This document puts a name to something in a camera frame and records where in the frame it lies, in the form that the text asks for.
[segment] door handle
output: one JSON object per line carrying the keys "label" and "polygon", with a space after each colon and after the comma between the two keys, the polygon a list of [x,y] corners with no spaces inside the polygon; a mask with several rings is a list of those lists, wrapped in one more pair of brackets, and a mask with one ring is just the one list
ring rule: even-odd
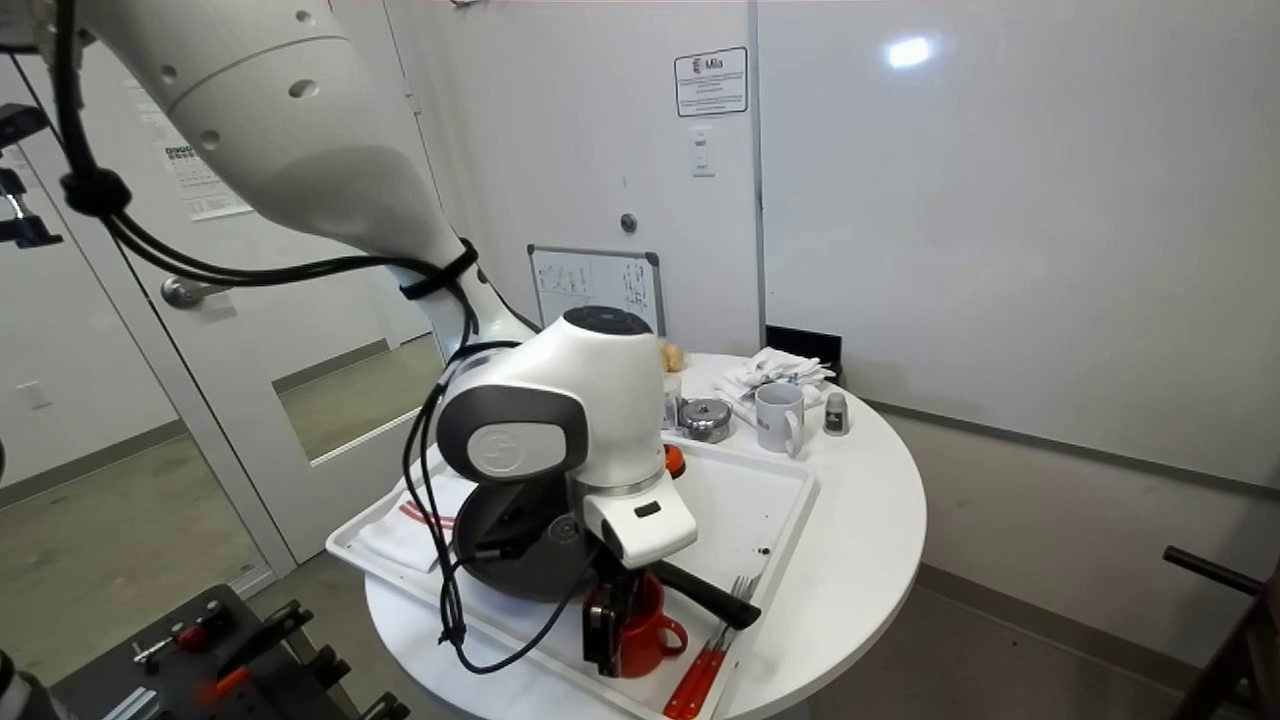
{"label": "door handle", "polygon": [[162,275],[159,297],[167,308],[198,308],[207,297],[229,293],[222,284],[204,284],[186,275]]}

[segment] floor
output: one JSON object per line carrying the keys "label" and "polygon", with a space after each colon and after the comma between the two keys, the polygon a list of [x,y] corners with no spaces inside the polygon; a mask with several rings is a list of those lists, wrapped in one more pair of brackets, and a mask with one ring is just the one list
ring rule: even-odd
{"label": "floor", "polygon": [[[280,384],[280,397],[309,455],[320,455],[400,408],[425,372],[418,347],[361,353]],[[256,566],[235,517],[180,432],[0,509],[0,527],[0,645],[44,678],[61,678],[204,583]],[[313,637],[352,658],[355,702],[394,690],[416,716],[456,716],[379,647],[352,566],[316,554],[253,604],[272,613],[293,595],[316,607]],[[1149,720],[1170,702],[1170,689],[914,586],[894,629],[825,689],[808,716]]]}

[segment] white device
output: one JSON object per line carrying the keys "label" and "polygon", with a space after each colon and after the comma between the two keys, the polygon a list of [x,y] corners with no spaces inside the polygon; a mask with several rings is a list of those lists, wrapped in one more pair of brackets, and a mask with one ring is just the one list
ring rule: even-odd
{"label": "white device", "polygon": [[[390,145],[390,108],[327,0],[78,0],[78,22],[258,217],[437,269],[465,251],[429,177]],[[0,0],[0,35],[28,44],[15,27],[50,47],[50,0]],[[480,339],[531,335],[475,269],[459,293]],[[418,303],[456,347],[465,308],[446,293]],[[661,425],[661,339],[625,316],[589,310],[465,372],[437,434],[473,478],[569,470],[585,487],[585,527],[625,566],[645,566],[694,538],[662,470]]]}

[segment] black strap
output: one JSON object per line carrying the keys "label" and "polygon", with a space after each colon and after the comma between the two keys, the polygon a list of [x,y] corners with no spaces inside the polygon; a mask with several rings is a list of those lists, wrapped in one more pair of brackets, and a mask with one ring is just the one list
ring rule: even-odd
{"label": "black strap", "polygon": [[425,278],[416,278],[416,284],[403,284],[400,293],[403,293],[406,300],[425,300],[425,297],[430,297],[430,293],[441,293],[441,288],[456,288],[456,278],[480,259],[480,251],[473,249],[473,240],[459,237],[459,245],[465,245],[465,251],[459,251],[451,262],[444,262],[437,275],[425,275]]}

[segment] white tray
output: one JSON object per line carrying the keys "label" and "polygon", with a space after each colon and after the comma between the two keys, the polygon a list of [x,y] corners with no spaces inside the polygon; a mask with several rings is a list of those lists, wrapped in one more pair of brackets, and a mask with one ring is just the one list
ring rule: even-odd
{"label": "white tray", "polygon": [[[736,576],[761,576],[750,604],[767,613],[780,576],[787,573],[793,546],[802,531],[808,509],[815,498],[815,478],[802,464],[771,460],[761,450],[726,450],[715,443],[687,443],[666,434],[666,443],[684,446],[687,470],[675,478],[679,494],[687,498],[698,538],[670,554],[670,564],[726,586]],[[444,523],[473,493],[446,464],[441,464],[437,446],[429,455],[430,487],[441,498]],[[430,573],[437,546],[425,523],[410,512],[403,487],[389,493],[343,527],[327,534],[327,550],[355,564],[361,573],[389,581],[390,586],[425,598],[425,624],[437,624],[437,595],[441,573]],[[467,573],[459,573],[467,629],[482,633],[501,647],[520,647],[553,613],[553,604],[513,598]],[[657,670],[639,678],[610,678],[585,663],[581,645],[581,604],[569,604],[559,624],[547,641],[524,656],[545,670],[601,697],[605,702],[626,716],[662,716],[670,689],[679,683],[684,668],[694,658],[705,641],[718,633],[718,619],[684,598],[679,593],[662,593],[666,615],[687,629],[687,652],[662,658]],[[698,716],[715,716],[718,697],[731,690],[731,675],[750,647],[750,629],[739,633],[723,656],[723,668],[705,700]]]}

